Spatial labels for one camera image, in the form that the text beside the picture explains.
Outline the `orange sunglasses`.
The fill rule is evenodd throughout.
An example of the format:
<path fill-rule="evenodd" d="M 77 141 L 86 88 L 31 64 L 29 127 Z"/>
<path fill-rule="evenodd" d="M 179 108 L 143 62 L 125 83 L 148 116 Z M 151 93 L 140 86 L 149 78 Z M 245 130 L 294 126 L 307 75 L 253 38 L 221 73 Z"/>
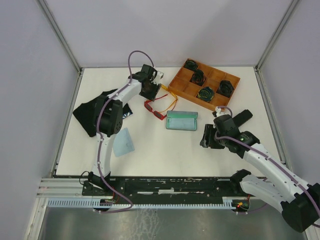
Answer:
<path fill-rule="evenodd" d="M 161 110 L 160 113 L 166 113 L 167 111 L 173 111 L 176 108 L 178 103 L 178 96 L 169 90 L 169 88 L 163 84 L 161 84 L 161 89 L 165 91 L 165 94 L 161 97 L 158 97 L 157 100 L 168 98 L 171 100 L 169 106 L 167 106 L 164 110 Z"/>

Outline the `red sunglasses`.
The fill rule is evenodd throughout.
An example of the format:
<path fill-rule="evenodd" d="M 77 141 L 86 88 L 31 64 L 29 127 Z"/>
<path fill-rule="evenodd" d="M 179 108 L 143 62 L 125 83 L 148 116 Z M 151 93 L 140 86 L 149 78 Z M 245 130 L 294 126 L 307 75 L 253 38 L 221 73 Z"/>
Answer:
<path fill-rule="evenodd" d="M 161 97 L 157 97 L 157 98 L 155 98 L 154 100 L 146 100 L 145 102 L 144 102 L 144 107 L 150 112 L 150 113 L 152 113 L 157 119 L 159 119 L 159 120 L 164 120 L 166 117 L 167 117 L 167 114 L 165 114 L 165 115 L 163 115 L 162 114 L 162 111 L 157 111 L 157 110 L 154 110 L 152 107 L 151 107 L 151 105 L 150 105 L 150 103 L 151 102 L 154 102 L 154 101 L 156 101 L 156 100 L 159 100 L 159 99 L 162 99 L 162 98 L 164 98 L 164 97 L 166 97 L 168 94 L 165 94 L 165 95 L 163 95 L 163 96 L 161 96 Z"/>

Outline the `grey-blue glasses case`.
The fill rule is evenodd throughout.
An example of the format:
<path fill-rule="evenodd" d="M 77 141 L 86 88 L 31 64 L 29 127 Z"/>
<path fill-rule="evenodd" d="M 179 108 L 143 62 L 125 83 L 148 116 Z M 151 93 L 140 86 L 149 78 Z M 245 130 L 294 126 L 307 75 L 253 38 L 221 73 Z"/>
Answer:
<path fill-rule="evenodd" d="M 166 116 L 167 130 L 196 131 L 198 112 L 169 110 Z"/>

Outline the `light blue cloth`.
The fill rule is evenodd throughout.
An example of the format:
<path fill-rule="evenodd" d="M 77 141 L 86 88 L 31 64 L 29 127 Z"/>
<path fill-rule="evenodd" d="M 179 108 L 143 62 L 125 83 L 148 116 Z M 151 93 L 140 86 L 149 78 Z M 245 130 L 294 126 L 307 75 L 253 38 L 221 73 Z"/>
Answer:
<path fill-rule="evenodd" d="M 128 128 L 122 129 L 115 137 L 112 146 L 114 155 L 118 158 L 135 150 Z"/>
<path fill-rule="evenodd" d="M 167 127 L 175 130 L 193 130 L 195 128 L 194 118 L 169 118 Z"/>

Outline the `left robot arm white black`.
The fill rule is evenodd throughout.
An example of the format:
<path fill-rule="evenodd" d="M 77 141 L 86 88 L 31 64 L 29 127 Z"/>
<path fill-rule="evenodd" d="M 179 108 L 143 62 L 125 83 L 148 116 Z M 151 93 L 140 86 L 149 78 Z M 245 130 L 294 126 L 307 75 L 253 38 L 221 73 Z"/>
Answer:
<path fill-rule="evenodd" d="M 163 72 L 144 64 L 140 71 L 130 74 L 124 86 L 107 96 L 98 97 L 95 107 L 97 154 L 92 171 L 101 177 L 93 184 L 99 195 L 106 195 L 111 189 L 111 183 L 105 178 L 111 173 L 111 153 L 116 135 L 123 125 L 124 105 L 137 95 L 154 101 L 163 76 Z"/>

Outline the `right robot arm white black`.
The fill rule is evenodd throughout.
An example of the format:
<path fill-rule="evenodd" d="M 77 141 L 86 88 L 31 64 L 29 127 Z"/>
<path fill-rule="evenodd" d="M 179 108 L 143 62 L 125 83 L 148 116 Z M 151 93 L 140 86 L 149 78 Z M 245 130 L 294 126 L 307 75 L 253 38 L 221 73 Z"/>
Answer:
<path fill-rule="evenodd" d="M 206 124 L 200 145 L 225 149 L 258 169 L 263 181 L 248 170 L 232 175 L 231 193 L 255 196 L 278 212 L 295 231 L 302 233 L 320 219 L 320 185 L 310 184 L 275 160 L 260 140 L 249 131 L 241 132 L 236 119 L 224 112 L 213 112 L 213 123 Z"/>

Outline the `black glasses case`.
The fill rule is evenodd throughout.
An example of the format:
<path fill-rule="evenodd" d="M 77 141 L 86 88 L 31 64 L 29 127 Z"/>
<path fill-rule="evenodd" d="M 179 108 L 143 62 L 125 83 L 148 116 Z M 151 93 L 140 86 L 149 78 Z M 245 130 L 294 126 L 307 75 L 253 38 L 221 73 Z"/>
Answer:
<path fill-rule="evenodd" d="M 239 128 L 253 117 L 250 110 L 245 109 L 233 117 L 234 124 Z"/>

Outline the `rolled dark tie top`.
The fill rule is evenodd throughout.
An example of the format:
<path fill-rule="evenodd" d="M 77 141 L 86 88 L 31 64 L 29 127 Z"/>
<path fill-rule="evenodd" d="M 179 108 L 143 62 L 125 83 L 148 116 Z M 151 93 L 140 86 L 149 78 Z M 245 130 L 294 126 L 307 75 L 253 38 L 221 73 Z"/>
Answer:
<path fill-rule="evenodd" d="M 198 69 L 198 64 L 196 61 L 194 61 L 192 59 L 187 59 L 183 65 L 183 67 L 194 72 Z"/>

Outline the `rolled dark tie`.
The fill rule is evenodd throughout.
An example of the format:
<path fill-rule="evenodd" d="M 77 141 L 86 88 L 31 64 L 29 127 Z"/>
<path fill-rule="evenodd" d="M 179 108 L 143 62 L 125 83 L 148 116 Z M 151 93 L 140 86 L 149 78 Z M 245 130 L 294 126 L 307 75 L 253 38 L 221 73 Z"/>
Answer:
<path fill-rule="evenodd" d="M 198 86 L 202 86 L 206 80 L 206 76 L 201 69 L 197 69 L 191 76 L 190 82 Z"/>
<path fill-rule="evenodd" d="M 234 90 L 235 88 L 229 80 L 222 80 L 216 92 L 222 96 L 230 98 Z"/>
<path fill-rule="evenodd" d="M 198 64 L 196 61 L 194 61 L 192 59 L 187 59 L 183 65 L 183 67 L 194 72 L 198 69 Z"/>

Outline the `rolled dark tie right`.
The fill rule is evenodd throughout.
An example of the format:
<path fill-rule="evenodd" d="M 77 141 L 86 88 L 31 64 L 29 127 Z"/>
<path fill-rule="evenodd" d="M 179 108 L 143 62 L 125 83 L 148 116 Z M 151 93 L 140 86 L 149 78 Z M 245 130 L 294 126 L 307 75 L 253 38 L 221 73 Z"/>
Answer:
<path fill-rule="evenodd" d="M 216 92 L 222 96 L 230 98 L 234 90 L 235 88 L 229 80 L 222 80 Z"/>

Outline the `black folded t-shirt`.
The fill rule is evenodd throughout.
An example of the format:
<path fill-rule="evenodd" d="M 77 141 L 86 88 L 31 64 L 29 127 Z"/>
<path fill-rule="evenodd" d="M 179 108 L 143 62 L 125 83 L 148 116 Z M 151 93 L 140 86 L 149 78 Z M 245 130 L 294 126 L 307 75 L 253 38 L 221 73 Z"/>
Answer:
<path fill-rule="evenodd" d="M 115 92 L 117 89 L 112 89 L 109 91 L 103 91 L 101 95 L 107 96 L 113 92 Z M 77 119 L 77 121 L 80 123 L 82 128 L 85 130 L 85 132 L 88 134 L 89 137 L 95 137 L 96 136 L 96 127 L 94 125 L 94 113 L 95 113 L 95 107 L 97 102 L 98 96 L 93 98 L 92 100 L 82 103 L 79 107 L 77 107 L 72 114 Z M 133 112 L 128 104 L 125 104 L 123 106 L 123 116 L 122 118 L 125 119 L 132 115 Z"/>

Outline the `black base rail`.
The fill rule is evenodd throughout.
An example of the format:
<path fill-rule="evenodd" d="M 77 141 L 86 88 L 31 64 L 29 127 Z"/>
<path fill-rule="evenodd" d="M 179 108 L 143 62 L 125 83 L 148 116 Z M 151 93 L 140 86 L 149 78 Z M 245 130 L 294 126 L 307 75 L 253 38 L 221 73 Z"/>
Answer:
<path fill-rule="evenodd" d="M 108 188 L 100 177 L 90 176 L 83 182 L 82 195 L 117 197 L 120 193 L 135 203 L 200 204 L 219 203 L 223 197 L 247 199 L 233 178 L 226 177 L 129 177 L 108 178 Z"/>

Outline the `left aluminium frame post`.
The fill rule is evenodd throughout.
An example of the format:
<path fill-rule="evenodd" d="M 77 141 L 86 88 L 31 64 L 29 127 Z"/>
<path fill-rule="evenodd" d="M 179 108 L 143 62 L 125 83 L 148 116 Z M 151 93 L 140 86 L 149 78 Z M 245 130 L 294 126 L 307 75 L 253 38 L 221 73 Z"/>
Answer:
<path fill-rule="evenodd" d="M 37 4 L 39 5 L 40 9 L 42 10 L 44 16 L 46 17 L 50 27 L 52 28 L 56 38 L 60 42 L 63 50 L 67 54 L 69 60 L 71 61 L 74 69 L 78 72 L 81 73 L 82 67 L 80 66 L 78 60 L 76 59 L 75 55 L 73 54 L 61 28 L 59 27 L 52 11 L 49 8 L 49 5 L 46 0 L 36 0 Z"/>

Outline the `aluminium frame post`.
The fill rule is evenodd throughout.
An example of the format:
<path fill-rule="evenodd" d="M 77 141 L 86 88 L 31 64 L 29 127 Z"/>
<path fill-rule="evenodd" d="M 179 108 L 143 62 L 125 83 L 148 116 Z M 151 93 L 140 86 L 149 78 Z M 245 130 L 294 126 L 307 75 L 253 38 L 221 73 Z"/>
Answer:
<path fill-rule="evenodd" d="M 291 0 L 290 4 L 285 11 L 283 17 L 281 18 L 279 24 L 277 25 L 275 31 L 273 32 L 266 48 L 264 49 L 261 57 L 259 58 L 257 64 L 255 65 L 255 71 L 258 72 L 264 66 L 266 60 L 268 59 L 269 55 L 271 54 L 273 48 L 275 47 L 277 41 L 279 40 L 281 34 L 283 33 L 284 29 L 286 28 L 287 24 L 289 23 L 291 17 L 293 16 L 294 12 L 296 11 L 298 5 L 300 4 L 300 0 Z"/>
<path fill-rule="evenodd" d="M 46 0 L 36 0 L 37 4 L 39 5 L 40 9 L 42 10 L 44 16 L 46 17 L 50 27 L 52 28 L 56 38 L 60 42 L 63 50 L 67 54 L 69 60 L 71 61 L 74 69 L 78 72 L 81 73 L 82 67 L 80 66 L 78 60 L 76 59 L 75 55 L 73 54 L 61 28 L 59 27 L 52 11 L 49 8 L 49 5 Z"/>

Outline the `right aluminium frame post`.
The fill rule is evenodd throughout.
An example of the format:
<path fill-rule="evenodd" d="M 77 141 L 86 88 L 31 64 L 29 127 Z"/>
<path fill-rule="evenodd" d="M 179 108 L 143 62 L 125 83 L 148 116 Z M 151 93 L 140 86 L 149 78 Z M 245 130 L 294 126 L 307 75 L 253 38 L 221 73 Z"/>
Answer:
<path fill-rule="evenodd" d="M 257 64 L 255 65 L 255 71 L 258 72 L 264 66 L 266 60 L 268 59 L 269 55 L 271 54 L 273 48 L 275 47 L 277 41 L 279 40 L 281 34 L 283 33 L 284 29 L 286 28 L 287 24 L 289 23 L 291 17 L 293 16 L 294 12 L 296 11 L 298 5 L 300 4 L 300 0 L 291 0 L 290 4 L 285 11 L 283 17 L 281 18 L 279 24 L 277 25 L 275 31 L 273 32 L 266 48 L 264 49 L 261 57 L 259 58 Z"/>

